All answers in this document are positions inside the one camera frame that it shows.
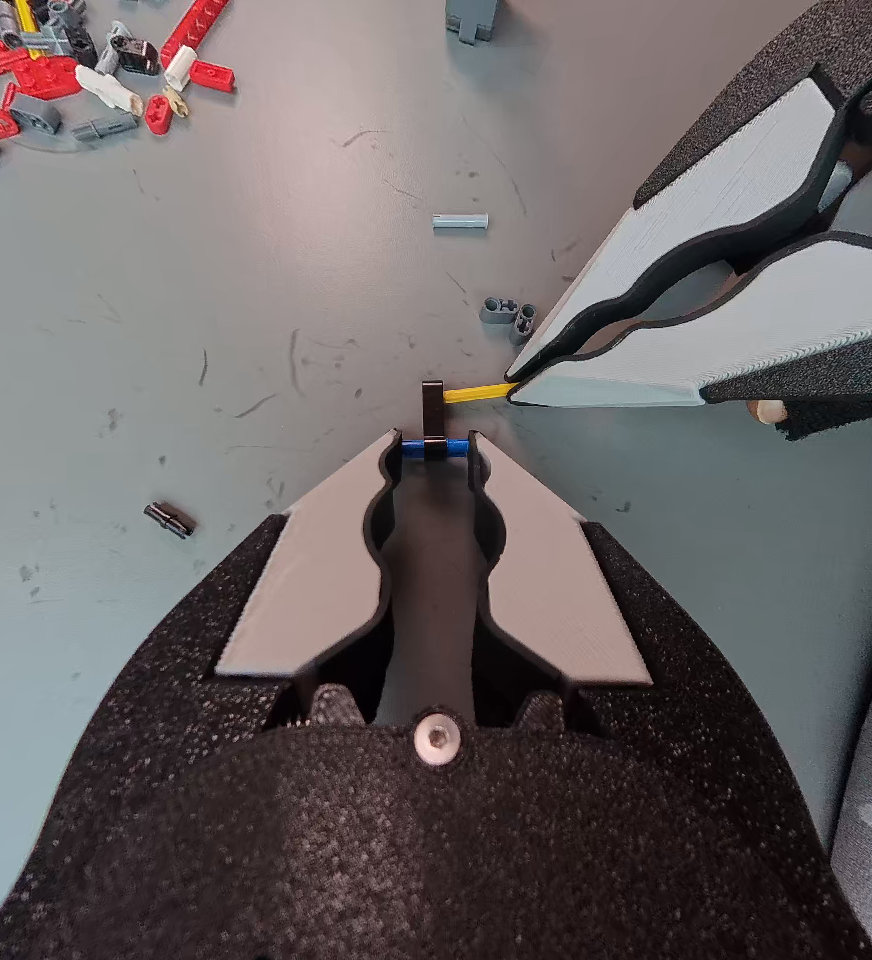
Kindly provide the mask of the grey toy motor assembly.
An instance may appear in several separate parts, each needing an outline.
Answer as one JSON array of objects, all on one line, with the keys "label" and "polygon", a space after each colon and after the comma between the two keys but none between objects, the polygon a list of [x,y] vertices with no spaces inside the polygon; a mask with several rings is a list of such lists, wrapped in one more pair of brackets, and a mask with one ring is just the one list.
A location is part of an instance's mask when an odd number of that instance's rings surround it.
[{"label": "grey toy motor assembly", "polygon": [[446,30],[457,35],[459,42],[475,46],[490,42],[501,1],[445,1]]}]

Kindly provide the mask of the grey desk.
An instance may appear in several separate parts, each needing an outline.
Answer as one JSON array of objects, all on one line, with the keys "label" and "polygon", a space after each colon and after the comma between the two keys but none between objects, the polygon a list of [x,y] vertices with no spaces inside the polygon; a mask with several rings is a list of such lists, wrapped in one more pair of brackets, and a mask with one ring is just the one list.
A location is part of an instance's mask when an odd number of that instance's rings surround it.
[{"label": "grey desk", "polygon": [[[153,628],[421,382],[498,382],[490,296],[544,314],[642,182],[810,2],[232,2],[165,137],[0,147],[0,906]],[[487,213],[484,231],[433,214]],[[738,405],[457,407],[704,629],[833,842],[872,689],[872,421]],[[161,501],[197,529],[143,514]]]}]

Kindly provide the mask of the dark grey double connector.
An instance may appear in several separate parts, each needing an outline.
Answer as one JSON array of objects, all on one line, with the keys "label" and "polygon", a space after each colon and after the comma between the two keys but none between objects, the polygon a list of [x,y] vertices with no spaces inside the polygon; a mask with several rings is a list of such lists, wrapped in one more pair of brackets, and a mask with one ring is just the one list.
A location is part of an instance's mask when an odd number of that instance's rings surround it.
[{"label": "dark grey double connector", "polygon": [[522,347],[533,334],[537,308],[530,303],[521,304],[513,298],[491,296],[484,300],[478,316],[484,325],[506,328],[510,342]]}]

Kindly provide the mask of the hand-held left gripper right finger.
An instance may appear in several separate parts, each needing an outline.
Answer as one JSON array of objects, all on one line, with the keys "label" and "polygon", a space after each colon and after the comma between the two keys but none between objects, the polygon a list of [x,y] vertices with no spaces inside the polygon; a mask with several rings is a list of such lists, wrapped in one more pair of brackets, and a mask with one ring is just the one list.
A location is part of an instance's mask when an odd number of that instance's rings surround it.
[{"label": "hand-held left gripper right finger", "polygon": [[474,536],[485,560],[471,648],[478,714],[550,693],[654,681],[587,535],[586,519],[478,431],[468,437]]}]

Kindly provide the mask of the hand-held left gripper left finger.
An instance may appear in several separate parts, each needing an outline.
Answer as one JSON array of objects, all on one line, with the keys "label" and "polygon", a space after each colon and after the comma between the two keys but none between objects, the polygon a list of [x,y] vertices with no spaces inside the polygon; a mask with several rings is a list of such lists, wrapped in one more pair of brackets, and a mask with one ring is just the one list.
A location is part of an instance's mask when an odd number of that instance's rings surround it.
[{"label": "hand-held left gripper left finger", "polygon": [[215,667],[223,679],[323,684],[380,702],[393,656],[391,576],[403,434],[391,429],[299,498]]}]

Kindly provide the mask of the pile of mixed brick parts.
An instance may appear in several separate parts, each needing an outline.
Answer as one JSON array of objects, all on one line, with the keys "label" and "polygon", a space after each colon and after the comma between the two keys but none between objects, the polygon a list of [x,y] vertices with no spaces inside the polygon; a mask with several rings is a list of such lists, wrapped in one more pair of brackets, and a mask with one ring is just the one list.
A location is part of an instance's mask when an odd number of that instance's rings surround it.
[{"label": "pile of mixed brick parts", "polygon": [[200,48],[230,2],[191,2],[161,45],[118,20],[97,44],[87,2],[0,2],[0,143],[65,136],[60,153],[134,133],[157,137],[190,115],[191,85],[232,94],[235,72]]}]

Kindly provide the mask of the person's right hand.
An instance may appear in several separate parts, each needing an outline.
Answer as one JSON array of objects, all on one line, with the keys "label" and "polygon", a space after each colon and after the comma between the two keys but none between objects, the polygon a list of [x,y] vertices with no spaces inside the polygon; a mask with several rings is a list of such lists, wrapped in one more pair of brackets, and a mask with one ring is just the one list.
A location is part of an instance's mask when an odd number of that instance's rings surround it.
[{"label": "person's right hand", "polygon": [[872,420],[872,399],[748,401],[750,414],[788,442]]}]

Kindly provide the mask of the black beam with blue pin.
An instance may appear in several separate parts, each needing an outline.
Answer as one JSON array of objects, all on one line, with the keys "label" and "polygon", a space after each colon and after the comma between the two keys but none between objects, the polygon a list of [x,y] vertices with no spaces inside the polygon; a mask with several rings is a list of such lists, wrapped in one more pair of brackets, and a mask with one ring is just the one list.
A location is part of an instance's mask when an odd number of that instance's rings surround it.
[{"label": "black beam with blue pin", "polygon": [[468,459],[470,443],[466,438],[449,438],[446,433],[446,392],[444,383],[421,383],[422,438],[406,439],[402,457],[409,461],[444,462]]}]

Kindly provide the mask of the black connector pin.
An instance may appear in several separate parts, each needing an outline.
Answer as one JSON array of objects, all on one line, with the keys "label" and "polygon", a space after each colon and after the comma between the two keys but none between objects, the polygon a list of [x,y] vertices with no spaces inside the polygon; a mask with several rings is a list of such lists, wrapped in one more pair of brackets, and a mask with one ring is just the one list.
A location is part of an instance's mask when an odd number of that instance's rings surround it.
[{"label": "black connector pin", "polygon": [[154,501],[147,504],[143,515],[161,529],[184,541],[191,538],[197,529],[197,523],[192,517],[166,502]]}]

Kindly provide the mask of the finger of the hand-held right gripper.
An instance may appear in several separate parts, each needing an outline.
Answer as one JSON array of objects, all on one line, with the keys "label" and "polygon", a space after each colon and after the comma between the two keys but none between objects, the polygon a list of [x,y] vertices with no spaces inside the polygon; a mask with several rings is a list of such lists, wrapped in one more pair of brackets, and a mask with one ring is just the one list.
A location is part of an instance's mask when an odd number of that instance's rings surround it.
[{"label": "finger of the hand-held right gripper", "polygon": [[521,382],[631,319],[693,272],[759,251],[816,212],[849,107],[796,82],[658,194],[634,202],[542,321],[505,378]]},{"label": "finger of the hand-held right gripper", "polygon": [[705,308],[546,364],[507,400],[640,409],[856,397],[872,397],[872,237],[836,232],[774,255]]}]

